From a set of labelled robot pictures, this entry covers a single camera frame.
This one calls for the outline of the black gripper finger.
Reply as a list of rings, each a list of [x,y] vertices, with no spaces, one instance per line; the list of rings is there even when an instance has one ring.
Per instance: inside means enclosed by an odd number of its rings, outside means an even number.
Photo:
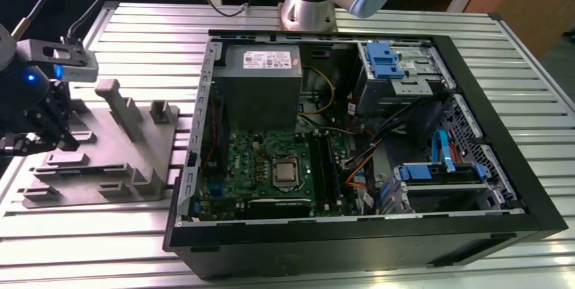
[[[2,156],[30,156],[56,149],[54,141],[30,139],[26,135],[8,133],[2,136]]]
[[[58,79],[50,80],[44,106],[51,121],[50,130],[58,139],[58,148],[66,152],[76,151],[79,142],[71,134],[70,119],[74,110],[67,82]]]

